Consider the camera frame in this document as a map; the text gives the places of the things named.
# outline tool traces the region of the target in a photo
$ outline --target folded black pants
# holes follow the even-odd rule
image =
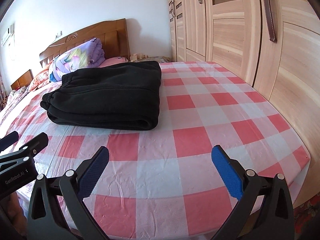
[[[160,84],[156,61],[79,69],[65,74],[40,105],[57,124],[151,130],[158,124]]]

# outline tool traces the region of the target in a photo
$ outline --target air conditioner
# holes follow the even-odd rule
[[[5,34],[2,36],[1,39],[1,46],[3,47],[7,40],[14,34],[14,24],[10,25],[10,27],[6,30]]]

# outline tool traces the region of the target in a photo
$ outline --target silver screw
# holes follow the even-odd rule
[[[253,177],[256,173],[253,170],[247,170],[247,175]]]
[[[281,174],[281,173],[279,173],[279,174],[277,175],[277,177],[278,177],[278,179],[284,179],[284,175]]]
[[[39,175],[37,176],[37,180],[41,180],[41,179],[43,179],[43,177],[44,177],[43,174],[39,174]]]
[[[75,172],[74,172],[73,170],[68,170],[68,171],[66,172],[66,176],[67,176],[67,177],[71,177],[71,176],[73,176],[73,174],[75,174]]]

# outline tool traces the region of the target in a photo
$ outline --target purple blanket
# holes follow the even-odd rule
[[[61,81],[64,74],[80,68],[99,67],[104,61],[102,43],[94,38],[58,56],[49,67],[49,80]]]

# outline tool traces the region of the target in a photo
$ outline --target wooden wardrobe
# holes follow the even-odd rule
[[[320,20],[307,0],[168,0],[174,61],[213,61],[270,101],[311,154],[320,192]]]

